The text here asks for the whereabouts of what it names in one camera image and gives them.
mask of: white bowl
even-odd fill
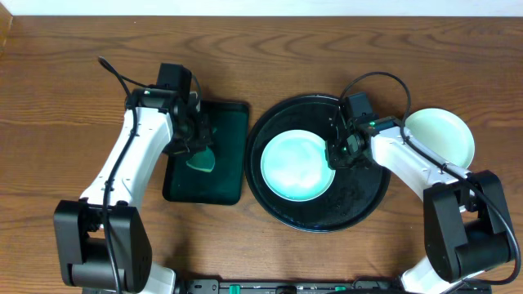
[[[464,168],[471,165],[476,149],[474,137],[456,114],[443,109],[423,109],[410,115],[405,126],[445,160]]]

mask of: black plastic bracket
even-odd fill
[[[212,144],[211,126],[199,111],[198,96],[190,95],[192,73],[182,65],[161,64],[156,85],[135,89],[126,100],[126,108],[156,108],[170,114],[175,136],[164,148],[168,155],[196,153]]]
[[[337,137],[327,140],[326,158],[332,169],[351,168],[356,164],[370,164],[362,156],[366,149],[364,133],[359,132],[358,126],[378,119],[373,112],[367,94],[357,93],[343,99],[340,110],[333,118],[333,127],[336,127]]]
[[[152,265],[152,248],[135,207],[109,207],[111,238],[123,290],[140,292]],[[115,289],[105,240],[92,238],[101,206],[62,200],[54,214],[60,272],[68,286]]]
[[[468,178],[492,200],[512,228],[499,178],[491,171]],[[470,212],[478,212],[478,218],[463,224],[459,211],[462,205]],[[470,196],[461,181],[425,189],[423,217],[427,257],[438,275],[449,283],[514,259],[515,248],[508,242],[503,224],[490,207]]]

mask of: green connector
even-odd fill
[[[239,294],[241,287],[239,285],[230,285],[229,294]]]

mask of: white wall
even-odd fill
[[[14,16],[523,16],[523,0],[0,0]]]

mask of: black tray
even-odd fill
[[[243,103],[202,101],[214,129],[210,149],[216,157],[211,172],[186,165],[190,156],[170,156],[163,197],[168,201],[233,205],[239,201],[244,178],[248,106]]]
[[[327,140],[336,136],[330,118],[338,110],[333,96],[309,95],[269,109],[248,138],[245,174],[257,201],[278,220],[297,229],[329,232],[355,225],[382,201],[391,173],[377,164],[336,171],[333,183],[318,198],[293,202],[276,195],[263,180],[261,157],[269,141],[284,131],[305,130]]]

